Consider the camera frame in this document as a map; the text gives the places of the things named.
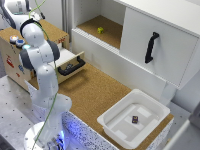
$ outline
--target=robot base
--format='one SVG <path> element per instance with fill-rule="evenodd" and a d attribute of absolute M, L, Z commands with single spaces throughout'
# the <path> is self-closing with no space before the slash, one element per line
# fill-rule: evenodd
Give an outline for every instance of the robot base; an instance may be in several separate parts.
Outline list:
<path fill-rule="evenodd" d="M 33 145 L 35 143 L 34 138 L 38 134 L 38 132 L 40 131 L 40 129 L 42 128 L 43 125 L 44 125 L 44 122 L 40 122 L 38 124 L 35 124 L 33 127 L 31 127 L 26 132 L 25 137 L 24 137 L 24 149 L 25 150 L 32 150 Z M 67 147 L 67 145 L 69 145 L 69 138 L 65 137 L 64 142 L 65 142 L 65 147 Z M 34 150 L 57 150 L 57 148 L 55 146 L 51 146 L 52 142 L 48 143 L 49 146 L 51 147 L 50 149 L 49 149 L 49 147 L 47 145 L 45 145 L 45 146 L 39 146 L 37 143 L 35 144 Z"/>

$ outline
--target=black cabinet handle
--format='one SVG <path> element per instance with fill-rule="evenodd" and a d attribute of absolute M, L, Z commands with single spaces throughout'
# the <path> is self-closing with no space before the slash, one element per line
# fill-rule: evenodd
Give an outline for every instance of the black cabinet handle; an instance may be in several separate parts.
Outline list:
<path fill-rule="evenodd" d="M 153 32 L 153 36 L 151 37 L 150 41 L 149 41 L 149 45 L 147 48 L 147 53 L 145 56 L 145 63 L 148 64 L 149 62 L 151 62 L 153 60 L 153 57 L 151 57 L 151 53 L 153 50 L 153 45 L 154 45 L 154 40 L 157 39 L 159 37 L 159 34 L 156 32 Z"/>
<path fill-rule="evenodd" d="M 58 67 L 58 72 L 63 76 L 67 76 L 85 65 L 85 61 L 82 60 L 80 56 L 77 57 L 77 61 L 79 62 L 79 64 L 66 70 L 62 70 L 61 67 Z"/>

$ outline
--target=cabinet door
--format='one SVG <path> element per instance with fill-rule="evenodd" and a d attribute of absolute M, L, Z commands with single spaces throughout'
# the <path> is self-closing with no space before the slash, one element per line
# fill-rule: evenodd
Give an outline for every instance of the cabinet door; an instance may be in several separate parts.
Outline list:
<path fill-rule="evenodd" d="M 146 64 L 147 47 L 154 32 L 159 37 L 154 40 L 153 60 Z M 193 35 L 127 8 L 120 54 L 179 86 L 197 40 Z"/>

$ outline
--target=handle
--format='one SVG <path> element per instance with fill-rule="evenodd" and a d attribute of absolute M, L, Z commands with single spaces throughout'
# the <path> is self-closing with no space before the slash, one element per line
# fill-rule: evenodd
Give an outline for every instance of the handle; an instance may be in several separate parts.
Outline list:
<path fill-rule="evenodd" d="M 151 53 L 153 50 L 153 45 L 154 45 L 154 40 L 157 39 L 159 37 L 159 34 L 156 32 L 153 32 L 153 36 L 151 37 L 150 41 L 149 41 L 149 45 L 147 48 L 147 53 L 145 56 L 145 63 L 148 64 L 149 62 L 151 62 L 153 60 L 153 57 L 151 57 Z"/>
<path fill-rule="evenodd" d="M 63 76 L 67 76 L 85 65 L 85 61 L 82 60 L 80 56 L 77 56 L 77 61 L 79 62 L 78 65 L 66 70 L 62 70 L 61 67 L 58 67 L 58 72 Z"/>

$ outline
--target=floor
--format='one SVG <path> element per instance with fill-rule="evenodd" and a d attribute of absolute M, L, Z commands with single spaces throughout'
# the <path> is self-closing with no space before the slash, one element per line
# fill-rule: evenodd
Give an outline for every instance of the floor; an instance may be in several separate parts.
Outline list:
<path fill-rule="evenodd" d="M 6 75 L 6 72 L 5 72 L 5 68 L 3 65 L 3 60 L 2 60 L 1 52 L 0 52 L 0 78 L 2 78 L 5 75 Z"/>

